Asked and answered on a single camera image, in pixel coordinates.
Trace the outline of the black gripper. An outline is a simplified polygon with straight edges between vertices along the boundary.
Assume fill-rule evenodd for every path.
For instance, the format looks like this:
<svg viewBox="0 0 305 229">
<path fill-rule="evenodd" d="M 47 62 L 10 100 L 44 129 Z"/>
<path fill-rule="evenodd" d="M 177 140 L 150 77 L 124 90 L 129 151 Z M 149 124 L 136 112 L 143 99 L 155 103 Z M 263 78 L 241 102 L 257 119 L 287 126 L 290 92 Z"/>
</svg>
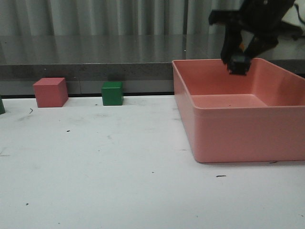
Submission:
<svg viewBox="0 0 305 229">
<path fill-rule="evenodd" d="M 238 10 L 212 10 L 209 24 L 225 26 L 222 61 L 241 63 L 273 49 L 279 43 L 273 36 L 294 38 L 294 25 L 282 20 L 293 4 L 293 0 L 245 0 Z M 242 30 L 254 34 L 243 54 L 240 49 Z"/>
</svg>

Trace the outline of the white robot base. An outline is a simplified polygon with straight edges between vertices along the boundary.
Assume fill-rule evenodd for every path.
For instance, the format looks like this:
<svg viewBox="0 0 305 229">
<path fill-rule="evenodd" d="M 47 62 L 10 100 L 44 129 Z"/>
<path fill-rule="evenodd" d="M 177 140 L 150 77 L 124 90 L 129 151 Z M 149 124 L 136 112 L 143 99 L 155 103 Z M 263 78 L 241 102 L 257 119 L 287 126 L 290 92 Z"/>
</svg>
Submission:
<svg viewBox="0 0 305 229">
<path fill-rule="evenodd" d="M 296 0 L 294 4 L 298 5 L 298 9 L 296 8 L 296 6 L 292 6 L 284 15 L 282 20 L 292 25 L 300 27 L 303 31 L 302 36 L 304 37 L 305 36 L 305 1 Z"/>
</svg>

